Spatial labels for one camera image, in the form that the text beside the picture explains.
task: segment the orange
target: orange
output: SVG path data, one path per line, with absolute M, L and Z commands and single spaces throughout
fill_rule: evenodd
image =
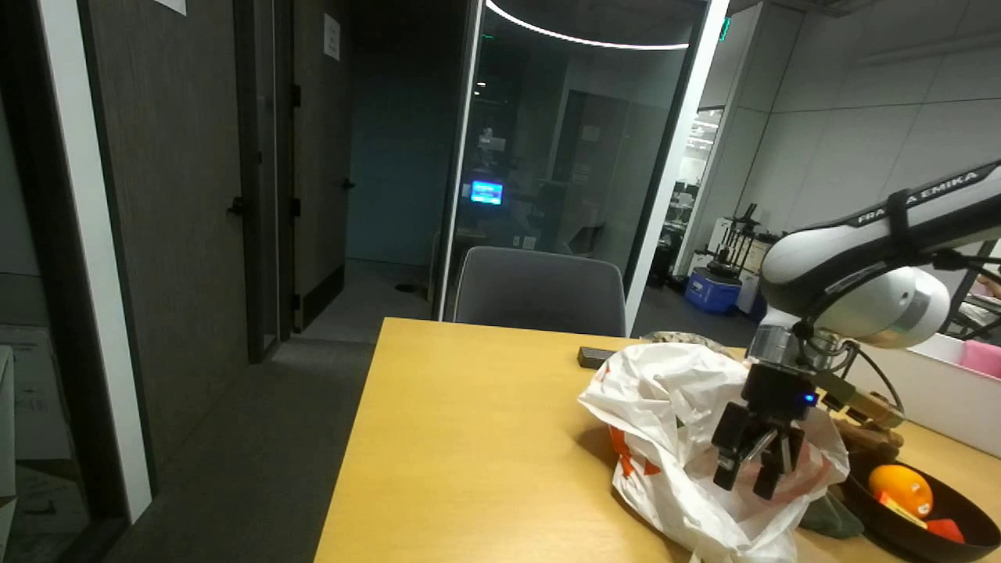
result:
M 933 512 L 937 500 L 933 485 L 920 471 L 898 463 L 877 467 L 870 471 L 870 490 L 874 498 L 893 498 L 920 520 Z

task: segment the white plastic bag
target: white plastic bag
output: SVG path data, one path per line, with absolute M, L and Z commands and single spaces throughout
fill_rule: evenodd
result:
M 771 500 L 751 490 L 757 461 L 742 467 L 731 490 L 715 485 L 715 427 L 745 378 L 747 367 L 703 343 L 631 343 L 582 395 L 620 449 L 615 487 L 692 559 L 798 559 L 795 524 L 847 474 L 837 421 L 812 409 L 795 471 Z

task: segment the office chair backrest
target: office chair backrest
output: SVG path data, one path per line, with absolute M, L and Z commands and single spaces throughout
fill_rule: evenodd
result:
M 615 263 L 515 246 L 472 246 L 461 270 L 451 320 L 627 336 L 624 299 L 624 276 Z

